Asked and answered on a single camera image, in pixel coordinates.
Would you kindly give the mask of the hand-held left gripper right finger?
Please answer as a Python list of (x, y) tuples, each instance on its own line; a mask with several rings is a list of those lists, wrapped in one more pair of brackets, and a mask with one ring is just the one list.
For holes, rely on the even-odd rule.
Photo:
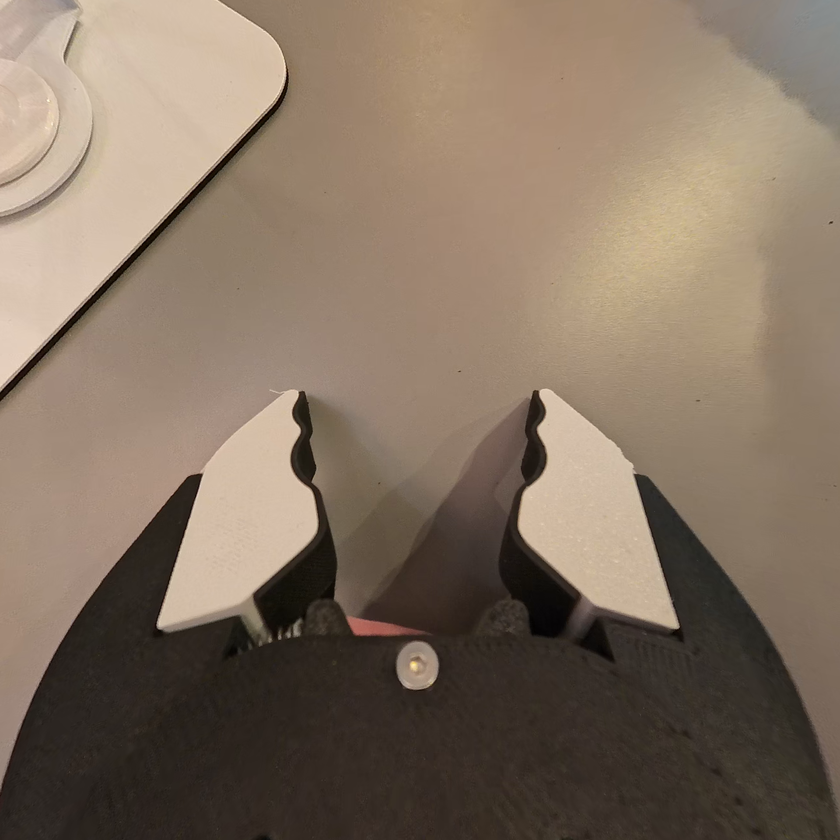
[(677, 633), (632, 462), (549, 388), (532, 392), (524, 435), (499, 571), (531, 634), (582, 641), (604, 619)]

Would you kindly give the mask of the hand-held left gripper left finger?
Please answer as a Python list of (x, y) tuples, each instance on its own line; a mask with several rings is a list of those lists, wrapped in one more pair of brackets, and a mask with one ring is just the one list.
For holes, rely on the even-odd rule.
[(333, 598), (338, 560), (311, 437), (306, 393), (284, 391), (208, 460), (158, 631), (234, 618), (261, 646), (303, 635), (309, 606)]

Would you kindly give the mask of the person's left hand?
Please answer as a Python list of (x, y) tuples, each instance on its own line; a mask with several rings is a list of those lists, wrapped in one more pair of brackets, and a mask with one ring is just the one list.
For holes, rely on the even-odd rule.
[(411, 627), (393, 623), (372, 621), (361, 617), (347, 617), (350, 630), (356, 637), (396, 637), (404, 640), (420, 638), (425, 640), (428, 633)]

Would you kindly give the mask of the white document stand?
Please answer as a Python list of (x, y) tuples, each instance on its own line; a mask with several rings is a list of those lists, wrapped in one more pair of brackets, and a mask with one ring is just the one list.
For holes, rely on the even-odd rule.
[(223, 2), (2, 2), (2, 392), (287, 80), (277, 41)]

